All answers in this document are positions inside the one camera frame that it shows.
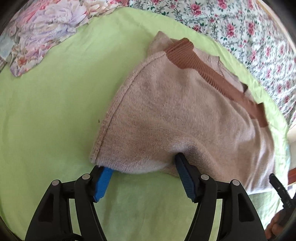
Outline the person's right hand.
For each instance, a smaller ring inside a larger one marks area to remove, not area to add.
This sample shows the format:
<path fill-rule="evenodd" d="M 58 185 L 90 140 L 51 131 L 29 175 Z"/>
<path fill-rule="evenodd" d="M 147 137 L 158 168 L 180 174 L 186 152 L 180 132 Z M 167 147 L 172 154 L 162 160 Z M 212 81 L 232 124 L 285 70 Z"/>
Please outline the person's right hand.
<path fill-rule="evenodd" d="M 280 235 L 285 227 L 284 218 L 285 211 L 284 209 L 280 210 L 275 214 L 270 223 L 265 229 L 265 236 L 267 240 L 272 239 Z"/>

